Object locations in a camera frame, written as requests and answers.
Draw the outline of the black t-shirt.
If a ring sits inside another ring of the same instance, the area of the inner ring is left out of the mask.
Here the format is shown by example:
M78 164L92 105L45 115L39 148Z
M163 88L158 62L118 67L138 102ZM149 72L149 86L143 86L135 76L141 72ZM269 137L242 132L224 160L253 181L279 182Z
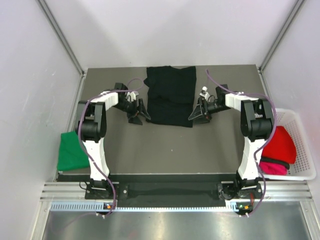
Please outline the black t-shirt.
M188 118L195 101L196 67L147 67L146 74L148 122L192 128Z

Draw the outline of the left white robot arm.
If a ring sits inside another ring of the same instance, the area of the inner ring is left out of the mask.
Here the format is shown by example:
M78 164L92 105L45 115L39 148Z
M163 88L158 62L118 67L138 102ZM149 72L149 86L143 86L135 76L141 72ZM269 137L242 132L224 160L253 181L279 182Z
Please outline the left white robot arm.
M116 197L116 188L109 177L104 141L107 134L107 111L116 108L126 113L131 124L142 125L139 116L150 120L143 99L139 97L139 88L128 89L128 86L117 82L113 89L107 89L88 100L77 104L75 133L80 147L86 154L90 177L85 181L85 198L104 200Z

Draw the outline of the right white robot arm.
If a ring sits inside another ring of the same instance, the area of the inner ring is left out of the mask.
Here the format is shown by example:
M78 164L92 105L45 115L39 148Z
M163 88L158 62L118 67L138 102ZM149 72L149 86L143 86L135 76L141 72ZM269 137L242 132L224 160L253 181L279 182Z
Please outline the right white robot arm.
M210 95L207 87L199 93L197 104L188 120L194 123L209 123L212 115L234 109L240 112L240 131L244 137L244 149L240 166L232 183L220 183L218 192L222 199L245 198L259 191L259 163L261 151L273 132L272 105L265 98L246 96L229 90L226 84L216 87L216 96Z

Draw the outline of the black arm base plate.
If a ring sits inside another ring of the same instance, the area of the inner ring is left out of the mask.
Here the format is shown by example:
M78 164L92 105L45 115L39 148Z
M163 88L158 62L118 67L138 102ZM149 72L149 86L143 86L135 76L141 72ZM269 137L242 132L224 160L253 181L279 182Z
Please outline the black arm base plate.
M238 174L112 174L116 199L150 196L205 196L232 200L260 198L258 180L241 180Z

